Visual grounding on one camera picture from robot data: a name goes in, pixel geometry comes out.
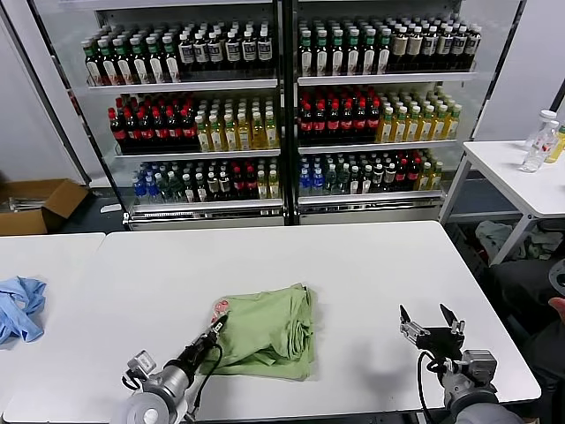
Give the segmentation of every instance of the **plastic bottle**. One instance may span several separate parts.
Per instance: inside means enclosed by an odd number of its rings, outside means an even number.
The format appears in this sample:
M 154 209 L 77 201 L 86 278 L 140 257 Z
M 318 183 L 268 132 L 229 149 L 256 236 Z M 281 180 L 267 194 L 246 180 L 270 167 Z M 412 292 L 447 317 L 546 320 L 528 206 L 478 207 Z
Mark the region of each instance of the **plastic bottle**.
M 557 121 L 549 121 L 547 127 L 538 133 L 534 140 L 530 152 L 526 155 L 520 170 L 524 172 L 536 172 L 541 164 L 551 154 L 552 149 L 557 144 L 555 130 L 559 126 Z

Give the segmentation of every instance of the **table leg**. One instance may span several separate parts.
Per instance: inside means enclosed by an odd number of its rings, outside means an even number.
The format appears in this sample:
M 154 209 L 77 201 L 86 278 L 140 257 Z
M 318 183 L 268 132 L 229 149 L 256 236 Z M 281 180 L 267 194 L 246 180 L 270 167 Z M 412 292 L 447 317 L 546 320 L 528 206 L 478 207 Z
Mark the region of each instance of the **table leg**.
M 441 225 L 445 225 L 448 221 L 451 211 L 455 206 L 457 196 L 459 192 L 461 192 L 461 187 L 463 187 L 463 183 L 465 179 L 467 179 L 467 174 L 469 174 L 470 169 L 471 161 L 467 157 L 467 154 L 463 153 L 463 159 L 461 163 L 459 163 L 459 168 L 457 168 L 456 176 L 453 178 L 453 183 L 451 183 L 451 187 L 449 188 L 447 199 L 440 210 L 439 221 Z
M 489 266 L 502 263 L 502 261 L 504 261 L 504 258 L 506 258 L 508 254 L 512 253 L 514 249 L 516 249 L 520 245 L 520 243 L 524 241 L 537 221 L 538 219 L 534 218 L 532 215 L 522 216 L 522 219 L 518 221 L 518 224 L 510 233 L 508 239 L 502 245 L 501 250 L 491 260 Z

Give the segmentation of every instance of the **shelf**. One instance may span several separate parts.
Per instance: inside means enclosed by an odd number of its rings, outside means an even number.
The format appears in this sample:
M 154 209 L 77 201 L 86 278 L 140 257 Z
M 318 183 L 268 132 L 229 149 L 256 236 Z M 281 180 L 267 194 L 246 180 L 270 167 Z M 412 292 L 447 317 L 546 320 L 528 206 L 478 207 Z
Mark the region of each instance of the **shelf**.
M 298 148 L 301 155 L 319 155 L 322 153 L 346 153 L 346 152 L 373 152 L 377 150 L 396 150 L 409 148 L 447 148 L 455 146 L 457 140 L 437 141 L 406 141 L 404 143 L 365 143 L 348 144 L 338 146 L 312 146 Z
M 197 153 L 161 153 L 153 155 L 115 155 L 119 162 L 162 162 L 162 161 L 196 161 L 212 159 L 235 159 L 239 157 L 272 157 L 281 154 L 280 148 L 269 150 L 238 150 L 235 152 L 197 152 Z
M 106 11 L 149 7 L 206 6 L 224 4 L 268 4 L 269 0 L 59 0 L 65 11 Z
M 277 80 L 233 79 L 217 81 L 189 81 L 165 84 L 134 84 L 130 86 L 89 87 L 88 91 L 99 95 L 122 95 L 137 93 L 164 93 L 173 91 L 251 90 L 276 88 Z
M 378 203 L 381 201 L 417 201 L 426 199 L 442 199 L 445 193 L 442 190 L 416 191 L 416 192 L 390 192 L 369 194 L 341 194 L 333 196 L 308 196 L 299 197 L 298 205 L 302 206 L 327 206 L 347 203 Z
M 394 84 L 411 82 L 470 81 L 477 72 L 388 73 L 382 75 L 343 75 L 335 77 L 298 77 L 301 87 L 353 84 Z

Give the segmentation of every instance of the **blue cloth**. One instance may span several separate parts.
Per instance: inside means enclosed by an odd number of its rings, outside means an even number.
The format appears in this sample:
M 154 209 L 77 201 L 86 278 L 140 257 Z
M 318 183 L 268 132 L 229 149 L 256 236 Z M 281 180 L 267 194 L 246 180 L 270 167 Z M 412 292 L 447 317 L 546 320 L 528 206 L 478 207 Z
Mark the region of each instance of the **blue cloth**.
M 0 283 L 0 345 L 12 335 L 33 342 L 43 335 L 28 315 L 43 309 L 45 283 L 15 276 Z

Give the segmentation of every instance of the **cable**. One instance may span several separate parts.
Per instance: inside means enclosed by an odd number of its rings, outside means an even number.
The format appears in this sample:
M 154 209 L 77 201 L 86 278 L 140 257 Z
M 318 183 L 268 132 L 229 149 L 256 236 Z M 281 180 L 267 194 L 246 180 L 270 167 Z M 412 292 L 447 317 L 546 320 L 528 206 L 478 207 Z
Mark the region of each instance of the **cable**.
M 432 355 L 430 355 L 428 352 L 423 351 L 420 353 L 420 356 L 418 357 L 418 395 L 420 397 L 420 404 L 422 405 L 422 411 L 424 412 L 424 416 L 426 417 L 426 419 L 430 424 L 436 424 L 435 420 L 432 418 L 432 415 L 427 409 L 426 401 L 424 400 L 424 391 L 422 391 L 422 359 L 425 356 L 427 356 L 432 361 L 432 363 L 436 361 L 435 358 Z

